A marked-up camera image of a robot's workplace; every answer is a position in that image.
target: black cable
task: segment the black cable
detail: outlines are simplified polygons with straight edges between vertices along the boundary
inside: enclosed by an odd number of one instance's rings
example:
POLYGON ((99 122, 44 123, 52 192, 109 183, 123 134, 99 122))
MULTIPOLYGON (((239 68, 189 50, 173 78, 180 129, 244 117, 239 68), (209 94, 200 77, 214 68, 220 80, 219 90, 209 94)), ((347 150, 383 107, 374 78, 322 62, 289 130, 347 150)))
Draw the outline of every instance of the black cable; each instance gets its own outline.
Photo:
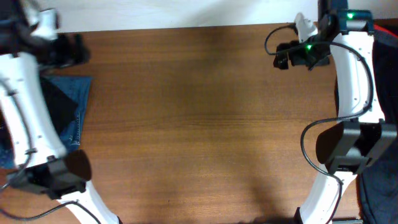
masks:
POLYGON ((86 207, 82 206, 80 203, 78 202, 65 202, 63 204, 60 204, 56 207, 51 208, 50 210, 41 213, 40 215, 36 215, 33 217, 18 217, 16 215, 11 215, 10 213, 7 213, 6 211, 4 211, 2 208, 0 208, 0 213, 2 213, 4 216, 6 216, 7 218, 11 218, 13 220, 18 220, 18 221, 23 221, 23 222, 29 222, 29 221, 33 221, 33 220, 38 220, 40 218, 43 218, 44 216, 47 216, 55 211, 57 211, 58 209, 61 209, 67 205, 76 205, 79 206, 81 209, 83 209, 87 214, 89 214, 98 224, 101 224, 100 220, 95 217, 94 214, 92 214, 86 207))
POLYGON ((28 147, 29 147, 28 150, 26 150, 27 159, 26 159, 25 163, 23 163, 23 165, 20 166, 17 174, 12 179, 8 180, 7 183, 5 183, 3 186, 1 186, 1 188, 0 188, 0 194, 1 194, 19 176, 21 176, 24 173, 25 169, 27 168, 27 165, 29 164, 30 160, 32 159, 33 153, 35 153, 36 150, 33 147, 33 141, 32 141, 32 138, 30 136, 30 131, 29 131, 29 127, 28 127, 27 122, 26 122, 26 118, 23 115, 23 113, 21 112, 22 111, 21 110, 21 106, 19 105, 18 100, 15 97, 16 92, 12 91, 11 88, 9 88, 8 85, 1 79, 0 79, 0 85, 6 90, 7 95, 11 97, 11 99, 13 100, 13 102, 15 104, 15 107, 17 108, 17 110, 19 112, 19 115, 21 116, 21 121, 22 121, 22 124, 24 125, 25 135, 27 136, 28 147))
POLYGON ((358 51, 356 51, 356 50, 353 49, 352 47, 349 47, 349 46, 344 45, 344 44, 336 43, 336 42, 329 42, 329 41, 309 42, 309 43, 306 43, 306 44, 301 44, 301 45, 298 45, 298 46, 295 46, 295 47, 291 47, 291 48, 286 49, 286 50, 281 50, 281 51, 278 51, 278 52, 270 53, 270 52, 268 51, 268 48, 267 48, 267 42, 268 42, 269 37, 270 37, 274 32, 276 32, 277 30, 281 30, 281 29, 285 29, 285 28, 291 28, 291 26, 294 26, 294 24, 289 25, 289 26, 283 26, 283 27, 276 28, 275 30, 273 30, 273 31, 267 36, 267 39, 266 39, 266 41, 265 41, 264 46, 265 46, 265 48, 266 48, 266 52, 267 52, 269 55, 286 54, 286 53, 289 53, 289 52, 293 52, 293 51, 296 51, 296 50, 300 50, 300 49, 306 47, 307 45, 334 45, 334 46, 341 47, 341 48, 344 48, 344 49, 346 49, 346 50, 349 50, 351 53, 355 54, 355 56, 357 56, 358 59, 359 59, 359 61, 363 64, 363 66, 364 66, 364 68, 365 68, 365 70, 366 70, 366 75, 368 76, 368 83, 369 83, 369 101, 367 101, 366 106, 364 106, 364 108, 362 109, 362 111, 360 111, 359 113, 355 113, 355 114, 352 114, 352 115, 348 115, 348 116, 342 116, 342 117, 336 117, 336 118, 327 118, 327 119, 321 119, 321 120, 318 120, 318 121, 314 121, 314 122, 310 123, 308 126, 306 126, 306 127, 304 128, 303 132, 301 133, 301 137, 300 137, 300 147, 301 147, 301 150, 302 150, 302 153, 303 153, 303 156, 304 156, 305 160, 310 164, 310 166, 312 166, 312 167, 313 167, 316 171, 318 171, 319 173, 334 178, 334 179, 337 181, 338 185, 339 185, 338 198, 337 198, 337 201, 336 201, 336 205, 335 205, 335 207, 334 207, 334 209, 333 209, 333 212, 332 212, 330 218, 329 218, 328 221, 326 222, 326 223, 329 223, 330 221, 332 221, 333 217, 335 216, 335 213, 336 213, 336 211, 337 211, 338 205, 339 205, 340 200, 341 200, 341 196, 343 195, 343 181, 341 181, 340 178, 338 178, 337 176, 335 176, 335 175, 333 175, 333 174, 329 174, 328 172, 325 172, 324 170, 321 170, 319 167, 317 167, 317 166, 311 161, 311 159, 308 157, 308 155, 307 155, 307 153, 306 153, 306 151, 305 151, 305 147, 304 147, 304 137, 305 137, 305 134, 307 133, 307 131, 308 131, 310 128, 312 128, 312 127, 314 127, 315 125, 317 125, 317 124, 327 123, 327 122, 331 122, 331 121, 344 121, 344 120, 347 120, 347 119, 354 119, 354 118, 358 118, 358 117, 364 115, 366 112, 368 112, 368 111, 372 108, 372 102, 373 102, 373 98, 374 98, 374 87, 373 87, 372 71, 371 71, 371 69, 370 69, 368 63, 366 62, 365 58, 362 57, 362 55, 361 55, 358 51))

